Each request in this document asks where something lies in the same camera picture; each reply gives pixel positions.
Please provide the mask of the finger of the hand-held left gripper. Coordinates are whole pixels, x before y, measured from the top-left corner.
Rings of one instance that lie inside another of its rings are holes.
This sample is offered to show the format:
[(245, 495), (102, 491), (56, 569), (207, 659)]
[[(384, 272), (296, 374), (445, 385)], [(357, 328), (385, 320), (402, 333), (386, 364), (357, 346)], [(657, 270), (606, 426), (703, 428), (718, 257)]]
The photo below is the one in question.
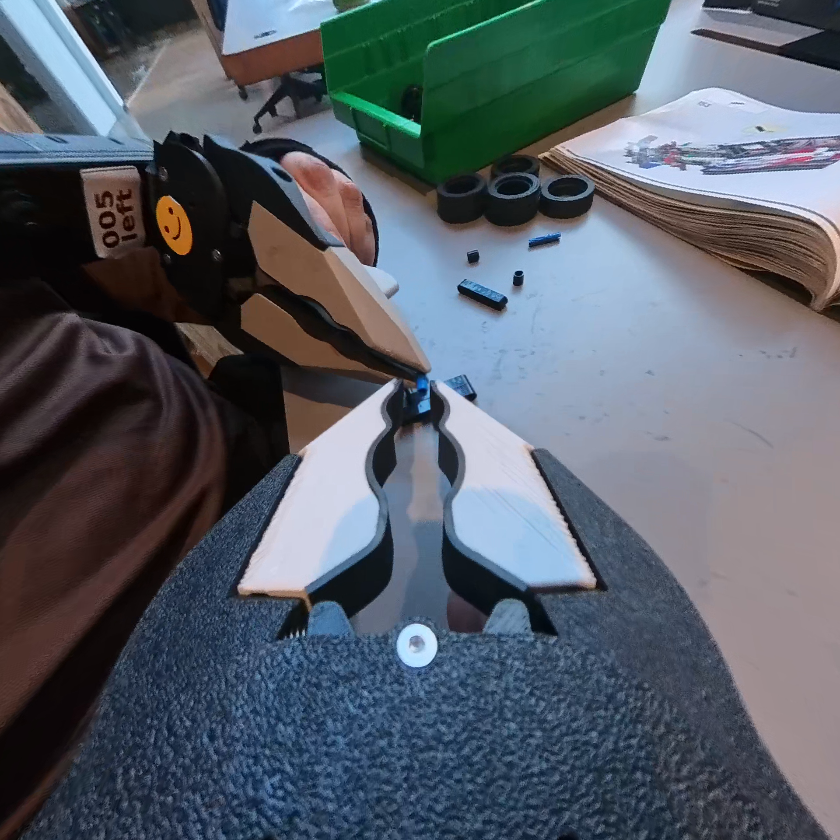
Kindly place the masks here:
[(302, 369), (379, 384), (403, 378), (401, 373), (380, 371), (343, 355), (330, 342), (310, 335), (286, 310), (260, 294), (241, 306), (240, 315), (240, 327), (246, 334)]
[(286, 310), (310, 335), (380, 371), (418, 377), (431, 364), (403, 313), (384, 292), (381, 272), (363, 265), (313, 222), (291, 208), (304, 233), (254, 201), (248, 239), (255, 257), (255, 292)]

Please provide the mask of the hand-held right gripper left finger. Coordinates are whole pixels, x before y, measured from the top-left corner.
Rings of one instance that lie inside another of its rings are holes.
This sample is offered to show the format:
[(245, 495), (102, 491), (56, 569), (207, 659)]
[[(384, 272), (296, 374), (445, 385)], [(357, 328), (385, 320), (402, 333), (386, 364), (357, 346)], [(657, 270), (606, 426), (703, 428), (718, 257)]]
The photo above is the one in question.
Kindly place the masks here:
[(403, 404), (403, 382), (392, 380), (300, 451), (239, 595), (364, 607), (384, 591), (393, 568), (384, 484)]

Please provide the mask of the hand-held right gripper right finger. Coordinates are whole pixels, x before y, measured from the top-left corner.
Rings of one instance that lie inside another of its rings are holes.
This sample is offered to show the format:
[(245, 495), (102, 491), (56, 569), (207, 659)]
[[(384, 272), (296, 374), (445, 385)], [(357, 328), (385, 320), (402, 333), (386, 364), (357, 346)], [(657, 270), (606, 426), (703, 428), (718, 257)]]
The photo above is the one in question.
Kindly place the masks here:
[(444, 499), (443, 565), (450, 589), (474, 607), (594, 591), (597, 575), (536, 459), (536, 449), (450, 385), (430, 404)]

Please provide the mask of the black beam assembly blue pins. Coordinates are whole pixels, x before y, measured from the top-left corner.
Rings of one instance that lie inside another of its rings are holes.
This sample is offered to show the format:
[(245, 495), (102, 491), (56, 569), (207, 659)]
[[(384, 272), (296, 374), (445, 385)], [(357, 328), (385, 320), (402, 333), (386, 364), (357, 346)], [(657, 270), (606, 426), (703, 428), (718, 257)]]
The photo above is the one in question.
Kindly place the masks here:
[[(477, 398), (476, 389), (465, 374), (450, 377), (443, 380), (443, 383), (470, 402), (474, 402)], [(430, 387), (429, 384), (427, 395), (417, 395), (416, 387), (406, 391), (403, 402), (402, 425), (421, 424), (431, 417)]]

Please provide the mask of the person's left forearm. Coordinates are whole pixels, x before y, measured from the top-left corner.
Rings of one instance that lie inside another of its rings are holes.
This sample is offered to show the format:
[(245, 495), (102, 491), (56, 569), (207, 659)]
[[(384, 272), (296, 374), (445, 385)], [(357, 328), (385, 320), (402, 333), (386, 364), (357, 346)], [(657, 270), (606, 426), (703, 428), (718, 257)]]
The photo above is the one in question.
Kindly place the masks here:
[(136, 248), (118, 258), (82, 264), (84, 276), (122, 308), (149, 314), (168, 323), (203, 326), (210, 321), (180, 296), (165, 274), (158, 250)]

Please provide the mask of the light grey desk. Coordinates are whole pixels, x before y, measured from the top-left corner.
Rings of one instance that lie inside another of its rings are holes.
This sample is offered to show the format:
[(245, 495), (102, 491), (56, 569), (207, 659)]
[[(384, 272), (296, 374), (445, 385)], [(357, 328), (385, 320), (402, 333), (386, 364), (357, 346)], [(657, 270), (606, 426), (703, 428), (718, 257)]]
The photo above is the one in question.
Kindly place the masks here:
[[(468, 375), (485, 411), (667, 563), (777, 764), (838, 838), (838, 321), (601, 198), (531, 253), (546, 220), (442, 224), (424, 185), (327, 112), (277, 132), (371, 200), (381, 266), (433, 374)], [(505, 310), (460, 296), (465, 279)]]

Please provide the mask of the black brick beam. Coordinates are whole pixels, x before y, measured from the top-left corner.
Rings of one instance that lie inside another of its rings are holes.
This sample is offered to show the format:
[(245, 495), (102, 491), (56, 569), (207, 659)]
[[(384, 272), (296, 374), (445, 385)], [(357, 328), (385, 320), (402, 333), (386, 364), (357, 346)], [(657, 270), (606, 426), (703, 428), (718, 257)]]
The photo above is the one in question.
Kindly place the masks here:
[(457, 285), (458, 294), (496, 312), (504, 311), (508, 297), (473, 280), (462, 280)]

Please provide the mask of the white wood-edged table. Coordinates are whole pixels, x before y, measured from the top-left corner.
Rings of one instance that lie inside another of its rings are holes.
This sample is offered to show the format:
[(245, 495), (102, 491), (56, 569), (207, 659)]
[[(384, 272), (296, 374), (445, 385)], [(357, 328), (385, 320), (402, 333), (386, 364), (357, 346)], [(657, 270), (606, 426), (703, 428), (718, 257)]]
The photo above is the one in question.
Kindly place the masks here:
[(228, 1), (221, 63), (239, 87), (322, 63), (321, 24), (332, 1)]

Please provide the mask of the plywood board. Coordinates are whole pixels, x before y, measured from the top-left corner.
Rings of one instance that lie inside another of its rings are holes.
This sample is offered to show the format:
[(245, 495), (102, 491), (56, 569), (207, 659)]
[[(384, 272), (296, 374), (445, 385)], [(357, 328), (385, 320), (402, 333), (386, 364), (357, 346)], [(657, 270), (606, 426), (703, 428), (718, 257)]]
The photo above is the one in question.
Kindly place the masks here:
[(43, 131), (14, 96), (0, 85), (1, 133), (38, 133)]

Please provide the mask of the person's brown shirt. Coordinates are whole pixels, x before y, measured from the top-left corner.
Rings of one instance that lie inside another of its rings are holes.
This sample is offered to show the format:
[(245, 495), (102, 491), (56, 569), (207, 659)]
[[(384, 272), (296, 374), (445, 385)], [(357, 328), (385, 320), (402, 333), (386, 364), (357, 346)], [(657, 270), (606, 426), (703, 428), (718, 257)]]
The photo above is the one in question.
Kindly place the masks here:
[(69, 307), (1, 326), (1, 832), (77, 749), (166, 578), (279, 463), (175, 328)]

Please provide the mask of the green plastic bin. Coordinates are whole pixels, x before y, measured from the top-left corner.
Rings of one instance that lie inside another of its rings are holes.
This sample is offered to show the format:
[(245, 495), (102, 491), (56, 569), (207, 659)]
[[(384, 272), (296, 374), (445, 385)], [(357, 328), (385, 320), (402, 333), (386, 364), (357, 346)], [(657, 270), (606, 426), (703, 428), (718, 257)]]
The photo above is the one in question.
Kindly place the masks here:
[[(320, 27), (329, 99), (360, 143), (430, 183), (635, 93), (667, 1), (382, 1)], [(423, 88), (419, 124), (400, 114)]]

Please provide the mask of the open instruction booklet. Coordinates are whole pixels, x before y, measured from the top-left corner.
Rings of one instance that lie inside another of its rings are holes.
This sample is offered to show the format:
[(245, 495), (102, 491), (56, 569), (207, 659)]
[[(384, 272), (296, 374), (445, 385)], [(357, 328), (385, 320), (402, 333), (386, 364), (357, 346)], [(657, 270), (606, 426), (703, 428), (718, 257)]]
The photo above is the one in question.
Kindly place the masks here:
[(541, 160), (748, 272), (839, 300), (839, 115), (693, 91), (554, 145)]

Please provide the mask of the black cardboard box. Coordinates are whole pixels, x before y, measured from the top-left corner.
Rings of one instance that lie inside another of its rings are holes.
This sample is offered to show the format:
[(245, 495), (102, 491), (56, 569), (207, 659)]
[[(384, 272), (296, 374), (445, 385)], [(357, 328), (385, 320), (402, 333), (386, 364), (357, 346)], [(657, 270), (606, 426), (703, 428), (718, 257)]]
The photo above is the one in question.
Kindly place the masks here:
[(692, 34), (839, 69), (838, 1), (705, 1)]

